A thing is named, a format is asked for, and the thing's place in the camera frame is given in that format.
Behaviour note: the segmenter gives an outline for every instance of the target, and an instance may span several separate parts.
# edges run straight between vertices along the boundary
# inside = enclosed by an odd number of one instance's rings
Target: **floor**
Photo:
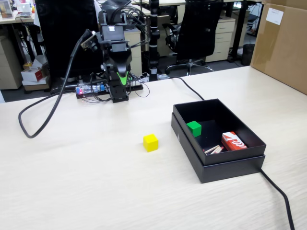
[[[244,39],[244,44],[255,44],[256,38],[250,35],[246,35]],[[162,73],[165,73],[165,68],[169,65],[172,65],[176,62],[176,57],[169,56],[169,57],[162,57],[159,60],[159,69]],[[225,69],[234,69],[242,67],[240,61],[236,61],[234,63],[230,63],[228,61],[216,61],[216,62],[210,62],[208,63],[208,66],[212,68],[214,71],[220,71]],[[200,73],[206,73],[210,72],[210,70],[200,67],[193,67],[191,70],[191,75],[194,74],[200,74]],[[170,73],[170,76],[186,76],[187,70],[181,69],[181,70],[174,70]],[[52,87],[56,87],[61,85],[61,82],[58,81],[52,85]],[[3,98],[5,102],[13,102],[13,101],[19,101],[19,100],[26,100],[31,98],[39,98],[39,97],[46,97],[49,96],[49,92],[41,91],[33,91],[30,94],[24,93],[24,87],[21,86],[17,90],[1,90],[1,93],[3,95]]]

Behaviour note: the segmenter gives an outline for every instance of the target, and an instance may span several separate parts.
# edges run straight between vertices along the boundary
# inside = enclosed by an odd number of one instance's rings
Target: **chair base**
[[[180,62],[184,62],[184,64],[178,64],[178,65],[172,65],[172,66],[168,66],[166,69],[165,69],[165,73],[166,74],[169,74],[169,72],[171,70],[176,70],[176,69],[187,69],[187,76],[191,75],[191,68],[193,66],[197,66],[197,67],[203,67],[203,68],[206,68],[206,69],[209,69],[211,70],[211,72],[214,72],[213,69],[211,69],[209,66],[206,66],[205,65],[205,62],[203,60],[196,60],[196,61],[192,61],[192,59],[189,59],[189,61],[184,61],[184,60],[181,60],[181,61],[177,61],[178,63]]]

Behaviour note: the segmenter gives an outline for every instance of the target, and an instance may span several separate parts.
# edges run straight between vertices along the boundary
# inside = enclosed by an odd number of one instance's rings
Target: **trash bin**
[[[246,44],[243,46],[242,65],[249,66],[253,57],[255,44]]]

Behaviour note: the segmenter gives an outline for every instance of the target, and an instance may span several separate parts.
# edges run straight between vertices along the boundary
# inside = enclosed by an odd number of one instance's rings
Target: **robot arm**
[[[124,36],[124,26],[127,25],[126,17],[124,12],[118,8],[102,10],[99,13],[99,23],[100,32],[94,33],[81,44],[81,47],[90,48],[93,51],[101,50],[103,53],[101,67],[106,73],[113,102],[127,101],[129,98],[126,85],[131,70],[132,56],[131,47]]]

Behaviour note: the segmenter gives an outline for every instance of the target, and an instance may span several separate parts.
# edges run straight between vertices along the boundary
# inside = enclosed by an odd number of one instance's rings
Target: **light wood tabletop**
[[[133,7],[137,8],[140,10],[140,7],[138,5],[134,5]],[[145,8],[142,8],[142,11],[143,13],[146,15],[146,16],[149,16],[150,15],[150,11],[145,9]],[[0,24],[10,24],[10,23],[32,23],[34,22],[34,18],[35,18],[35,14],[32,14],[31,15],[31,18],[27,18],[27,19],[23,19],[23,18],[15,18],[16,15],[18,14],[17,11],[14,11],[13,12],[13,18],[9,18],[9,19],[3,19],[0,17]]]
[[[34,22],[34,14],[31,15],[31,18],[15,18],[18,14],[18,11],[13,11],[13,17],[12,18],[2,18],[0,17],[0,24],[12,24],[12,23],[32,23]]]
[[[307,96],[251,67],[184,79],[267,144],[263,170],[305,230]],[[18,113],[38,99],[0,104],[0,229],[288,230],[283,197],[260,173],[200,184],[171,127],[173,105],[199,98],[179,79],[147,85],[148,97],[132,92],[121,103],[66,94],[35,139]],[[25,112],[30,134],[55,100]],[[149,134],[159,149],[147,153]]]

